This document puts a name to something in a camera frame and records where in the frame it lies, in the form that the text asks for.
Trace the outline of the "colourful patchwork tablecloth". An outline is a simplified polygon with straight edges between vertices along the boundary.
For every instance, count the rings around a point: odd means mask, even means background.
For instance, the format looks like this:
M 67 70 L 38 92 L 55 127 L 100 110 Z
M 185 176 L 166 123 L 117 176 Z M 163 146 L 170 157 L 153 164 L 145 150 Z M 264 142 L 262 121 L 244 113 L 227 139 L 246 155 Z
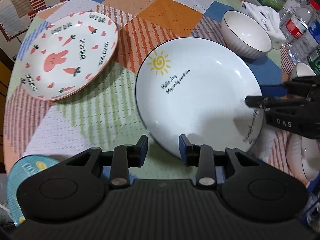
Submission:
M 20 46 L 9 82 L 1 140 L 4 165 L 29 154 L 77 154 L 91 146 L 110 150 L 145 133 L 134 104 L 134 82 L 146 55 L 178 37 L 222 42 L 219 18 L 243 0 L 68 0 L 41 9 Z M 115 57 L 89 85 L 57 102 L 29 96 L 18 70 L 32 42 L 55 20 L 73 12 L 97 11 L 118 26 Z

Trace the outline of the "pink rabbit carrot plate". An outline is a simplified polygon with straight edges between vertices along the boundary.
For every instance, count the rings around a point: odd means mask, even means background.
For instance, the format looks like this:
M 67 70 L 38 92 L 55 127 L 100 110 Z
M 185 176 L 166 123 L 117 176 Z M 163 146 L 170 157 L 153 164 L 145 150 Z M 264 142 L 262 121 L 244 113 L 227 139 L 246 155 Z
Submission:
M 99 12 L 69 14 L 37 35 L 22 57 L 22 88 L 56 101 L 88 85 L 112 58 L 118 43 L 114 20 Z

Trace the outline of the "white tissue pack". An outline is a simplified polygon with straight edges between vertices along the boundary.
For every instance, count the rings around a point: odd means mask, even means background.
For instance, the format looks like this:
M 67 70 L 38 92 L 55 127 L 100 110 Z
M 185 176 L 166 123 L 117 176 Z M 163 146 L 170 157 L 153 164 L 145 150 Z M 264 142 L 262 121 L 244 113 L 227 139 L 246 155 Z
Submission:
M 286 41 L 280 29 L 280 16 L 271 7 L 242 2 L 240 12 L 254 19 L 265 29 L 271 39 L 273 49 L 279 49 Z

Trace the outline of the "white plate with sun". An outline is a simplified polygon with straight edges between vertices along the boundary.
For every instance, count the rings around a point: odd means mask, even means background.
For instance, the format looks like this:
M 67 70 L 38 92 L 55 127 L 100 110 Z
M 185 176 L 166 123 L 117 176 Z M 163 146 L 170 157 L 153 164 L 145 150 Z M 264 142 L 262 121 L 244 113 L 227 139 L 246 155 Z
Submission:
M 228 48 L 196 37 L 167 41 L 143 60 L 137 74 L 138 113 L 153 139 L 179 157 L 180 135 L 216 151 L 248 151 L 264 113 L 245 104 L 260 96 L 245 62 Z

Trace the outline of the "white ribbed bowl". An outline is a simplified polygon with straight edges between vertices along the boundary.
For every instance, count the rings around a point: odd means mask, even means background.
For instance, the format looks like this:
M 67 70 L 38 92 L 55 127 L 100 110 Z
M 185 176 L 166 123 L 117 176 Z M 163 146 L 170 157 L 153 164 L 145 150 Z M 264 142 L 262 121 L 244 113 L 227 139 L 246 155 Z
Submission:
M 272 50 L 272 42 L 265 29 L 241 12 L 230 10 L 224 13 L 221 33 L 227 47 L 239 56 L 257 59 Z
M 291 135 L 286 150 L 286 161 L 293 175 L 303 181 L 313 181 L 319 174 L 319 142 Z
M 305 63 L 299 62 L 294 67 L 291 72 L 290 79 L 294 79 L 297 77 L 305 77 L 305 76 L 316 76 L 316 73 Z

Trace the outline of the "green label water bottle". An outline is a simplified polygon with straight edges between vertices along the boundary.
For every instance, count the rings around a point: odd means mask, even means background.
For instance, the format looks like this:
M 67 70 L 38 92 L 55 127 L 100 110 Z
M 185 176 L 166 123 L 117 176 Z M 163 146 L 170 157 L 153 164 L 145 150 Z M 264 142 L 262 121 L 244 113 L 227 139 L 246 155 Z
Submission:
M 318 45 L 307 57 L 310 68 L 316 75 L 320 75 L 320 45 Z

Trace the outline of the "red label water bottle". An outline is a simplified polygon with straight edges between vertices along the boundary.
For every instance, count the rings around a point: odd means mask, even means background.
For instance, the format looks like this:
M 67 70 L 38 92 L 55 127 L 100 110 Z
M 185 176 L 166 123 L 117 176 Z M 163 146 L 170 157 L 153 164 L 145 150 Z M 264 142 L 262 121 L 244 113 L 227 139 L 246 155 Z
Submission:
M 279 12 L 280 30 L 284 34 L 286 42 L 291 42 L 295 38 L 295 29 L 299 20 L 296 12 L 303 6 L 307 0 L 287 0 Z

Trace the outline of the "blue label water bottle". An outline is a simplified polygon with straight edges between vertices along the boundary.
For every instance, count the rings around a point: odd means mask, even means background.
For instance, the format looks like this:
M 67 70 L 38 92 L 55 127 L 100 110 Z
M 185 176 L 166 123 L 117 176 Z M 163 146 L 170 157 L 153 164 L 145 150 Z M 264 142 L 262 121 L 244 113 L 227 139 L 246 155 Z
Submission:
M 295 38 L 287 44 L 289 56 L 294 63 L 303 62 L 311 51 L 319 45 L 319 4 L 311 0 L 297 12 L 299 20 Z

